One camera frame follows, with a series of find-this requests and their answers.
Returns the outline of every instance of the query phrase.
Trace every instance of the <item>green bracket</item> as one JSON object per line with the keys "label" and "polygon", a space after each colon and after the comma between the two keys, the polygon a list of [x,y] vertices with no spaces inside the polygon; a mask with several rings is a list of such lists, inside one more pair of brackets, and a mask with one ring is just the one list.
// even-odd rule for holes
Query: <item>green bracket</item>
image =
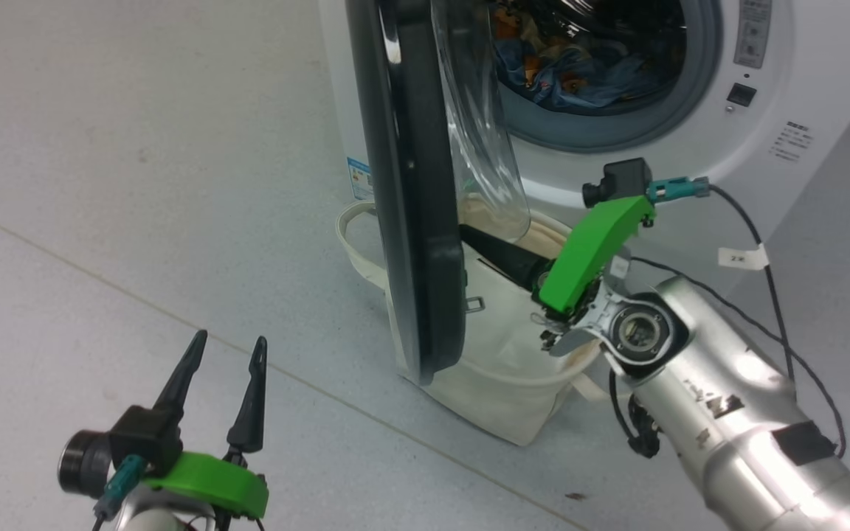
{"label": "green bracket", "polygon": [[166,477],[142,481],[150,488],[165,488],[246,518],[263,518],[267,508],[269,492],[260,477],[208,454],[183,451]]}
{"label": "green bracket", "polygon": [[540,287],[544,305],[570,315],[590,283],[645,219],[654,220],[654,206],[644,195],[597,204],[566,239],[563,252]]}

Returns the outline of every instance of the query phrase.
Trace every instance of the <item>floor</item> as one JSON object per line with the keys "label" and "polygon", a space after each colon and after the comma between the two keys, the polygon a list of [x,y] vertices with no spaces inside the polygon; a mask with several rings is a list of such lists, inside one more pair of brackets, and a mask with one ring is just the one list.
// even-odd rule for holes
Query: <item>floor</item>
{"label": "floor", "polygon": [[[150,403],[207,328],[183,440],[225,450],[266,336],[269,528],[721,528],[605,404],[517,448],[395,375],[381,292],[334,236],[351,194],[318,31],[313,2],[0,0],[0,527],[90,525],[58,489],[63,444]],[[850,436],[850,130],[770,256]],[[808,383],[802,401],[828,431]]]}

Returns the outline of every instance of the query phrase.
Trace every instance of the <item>white fabric basket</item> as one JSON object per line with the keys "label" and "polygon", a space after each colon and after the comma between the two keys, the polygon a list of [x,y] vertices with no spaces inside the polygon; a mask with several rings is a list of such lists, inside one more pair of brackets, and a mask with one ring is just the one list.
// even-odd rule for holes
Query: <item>white fabric basket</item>
{"label": "white fabric basket", "polygon": [[[345,236],[352,219],[374,208],[373,201],[353,203],[337,218],[336,231],[356,271],[385,292],[395,360],[405,376],[405,356],[395,326],[387,272],[361,256]],[[535,212],[531,218],[530,231],[517,245],[554,258],[570,229]],[[563,358],[542,352],[539,337],[545,329],[531,319],[532,313],[542,313],[539,305],[527,291],[479,258],[474,249],[465,245],[466,293],[469,298],[481,296],[485,309],[466,315],[461,361],[435,373],[432,383],[422,389],[470,423],[524,446],[536,438],[573,387],[588,400],[607,397],[583,373],[598,355],[598,348],[590,343]]]}

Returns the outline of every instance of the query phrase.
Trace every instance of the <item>washing machine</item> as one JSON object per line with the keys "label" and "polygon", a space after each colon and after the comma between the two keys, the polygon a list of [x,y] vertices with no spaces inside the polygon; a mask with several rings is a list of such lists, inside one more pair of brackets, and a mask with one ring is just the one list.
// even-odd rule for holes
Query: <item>washing machine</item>
{"label": "washing machine", "polygon": [[[664,3],[614,1],[627,10]],[[569,13],[570,20],[611,3],[523,2]],[[424,0],[377,4],[397,13],[435,7]],[[572,226],[586,212],[584,182],[599,181],[605,164],[644,158],[654,178],[708,177],[721,185],[768,240],[850,122],[850,2],[680,0],[678,7],[685,44],[680,71],[650,97],[567,111],[498,83],[495,97],[505,115],[499,127],[509,135],[523,191],[531,208]],[[344,1],[320,0],[320,15],[347,159],[344,182],[357,198],[369,198],[376,178]],[[480,19],[474,23],[493,24],[493,13]],[[388,53],[401,48],[405,63],[418,60],[399,40],[390,45]],[[422,90],[416,88],[419,97]],[[850,185],[848,175],[841,184]],[[717,268],[717,249],[751,248],[752,241],[746,226],[711,198],[664,205],[657,225],[632,246],[729,289],[739,273]]]}
{"label": "washing machine", "polygon": [[[632,18],[638,10],[646,11]],[[460,353],[458,223],[469,196],[485,201],[503,238],[526,228],[527,205],[572,226],[586,215],[583,184],[608,164],[641,158],[655,179],[706,177],[728,191],[768,249],[850,123],[850,2],[321,0],[320,14],[345,174],[357,198],[375,195],[410,365],[446,367]],[[528,16],[537,27],[525,34]],[[658,36],[671,48],[646,58]],[[512,61],[516,82],[508,39],[524,54]],[[542,70],[528,44],[539,57],[559,44],[551,64],[573,45],[574,60],[604,58],[605,46],[616,65],[640,54],[629,74],[668,66],[646,90],[626,85],[614,99],[566,105],[534,91]],[[587,83],[550,73],[550,95]],[[848,175],[840,180],[850,186]],[[718,266],[718,249],[752,249],[753,240],[712,196],[660,205],[654,226],[627,245],[728,290],[741,270]],[[643,281],[660,278],[646,272]]]}

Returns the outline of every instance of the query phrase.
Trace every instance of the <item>floor seam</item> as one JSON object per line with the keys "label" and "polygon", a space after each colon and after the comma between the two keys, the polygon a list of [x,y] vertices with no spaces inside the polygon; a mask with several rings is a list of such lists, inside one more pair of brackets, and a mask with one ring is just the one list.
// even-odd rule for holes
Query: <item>floor seam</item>
{"label": "floor seam", "polygon": [[[176,322],[178,322],[179,324],[188,326],[189,328],[192,328],[194,330],[201,330],[201,327],[196,326],[196,324],[193,324],[192,322],[189,322],[188,319],[183,319],[183,317],[177,316],[175,313],[172,313],[169,310],[166,310],[162,307],[159,307],[158,305],[155,305],[155,303],[152,303],[150,300],[144,299],[144,298],[142,298],[142,296],[139,296],[139,295],[136,295],[135,293],[130,292],[127,288],[122,287],[120,285],[116,285],[116,283],[109,281],[104,276],[101,276],[98,273],[95,273],[95,272],[92,272],[88,269],[85,269],[83,266],[78,265],[77,263],[74,263],[74,262],[68,260],[67,258],[64,258],[64,256],[61,256],[56,252],[50,251],[50,249],[44,248],[44,246],[38,245],[34,241],[28,239],[26,236],[20,235],[19,233],[14,232],[12,229],[7,228],[7,226],[0,224],[0,231],[6,233],[6,235],[9,235],[13,238],[16,238],[17,240],[21,241],[22,243],[24,243],[28,246],[31,246],[31,248],[36,249],[36,251],[43,252],[44,254],[58,260],[58,262],[64,263],[65,266],[68,266],[69,268],[73,268],[74,270],[77,270],[77,271],[87,275],[88,277],[94,279],[95,281],[102,283],[102,285],[105,285],[105,286],[109,287],[110,289],[114,289],[114,291],[117,291],[117,292],[121,293],[122,295],[128,296],[129,299],[134,299],[134,300],[136,300],[136,302],[141,303],[141,305],[148,306],[149,308],[155,310],[156,312],[162,313],[163,316],[167,316],[167,317],[169,317],[169,319],[176,320]],[[225,345],[226,347],[229,347],[230,349],[238,350],[238,352],[240,352],[240,353],[243,353],[243,354],[246,354],[246,355],[250,354],[250,351],[248,349],[243,349],[242,347],[239,347],[238,345],[235,345],[232,342],[230,342],[229,340],[223,339],[221,336],[217,336],[214,333],[209,332],[209,339],[216,340],[219,343],[222,343],[223,345]],[[437,454],[439,457],[443,457],[445,460],[451,461],[452,463],[456,464],[457,466],[465,468],[465,470],[469,471],[469,473],[473,473],[473,474],[477,475],[478,477],[483,478],[487,482],[495,485],[496,487],[502,488],[502,490],[505,490],[505,491],[509,492],[510,494],[513,494],[514,496],[522,499],[526,503],[532,504],[534,507],[537,507],[540,510],[543,510],[544,512],[546,512],[550,516],[552,516],[554,518],[559,518],[559,520],[566,522],[566,524],[571,525],[571,527],[575,527],[576,529],[580,529],[581,531],[588,531],[588,529],[586,527],[583,527],[583,525],[577,524],[577,522],[570,520],[569,518],[567,518],[566,516],[556,512],[555,510],[552,510],[552,508],[546,507],[546,505],[541,504],[540,501],[533,500],[533,498],[527,496],[526,494],[523,494],[522,492],[514,490],[512,487],[509,487],[506,484],[503,484],[501,481],[498,481],[498,480],[494,479],[493,477],[490,477],[489,475],[483,473],[482,471],[479,471],[478,468],[472,467],[469,464],[466,464],[465,462],[459,460],[458,458],[451,456],[451,454],[447,454],[447,453],[445,453],[445,451],[439,450],[435,446],[432,446],[432,444],[429,444],[426,441],[421,440],[421,438],[418,438],[418,437],[413,436],[412,434],[409,434],[408,431],[401,430],[398,427],[392,426],[392,424],[387,423],[387,421],[380,419],[380,417],[376,417],[376,416],[374,416],[374,414],[368,413],[364,409],[361,409],[360,407],[355,406],[355,404],[349,403],[348,401],[343,400],[340,397],[337,397],[336,395],[331,394],[330,392],[328,392],[324,389],[321,389],[321,387],[316,386],[316,384],[310,383],[307,380],[304,380],[303,378],[301,378],[300,376],[296,376],[296,374],[288,371],[287,369],[281,369],[281,367],[274,365],[274,363],[271,363],[270,361],[267,365],[269,365],[269,367],[271,367],[271,369],[276,370],[277,372],[283,374],[284,376],[287,376],[288,378],[291,378],[292,380],[296,381],[297,383],[300,383],[303,386],[307,386],[308,389],[313,389],[314,391],[317,391],[318,393],[327,397],[328,399],[334,400],[337,403],[342,404],[342,406],[345,406],[345,407],[350,408],[351,410],[354,410],[356,413],[361,414],[362,416],[366,417],[369,420],[373,420],[374,423],[380,424],[380,426],[383,426],[383,427],[387,428],[388,430],[394,431],[394,433],[400,434],[402,437],[406,437],[406,438],[408,438],[408,440],[412,440],[412,442],[419,444],[422,447],[425,447],[427,450],[432,451],[432,453]]]}

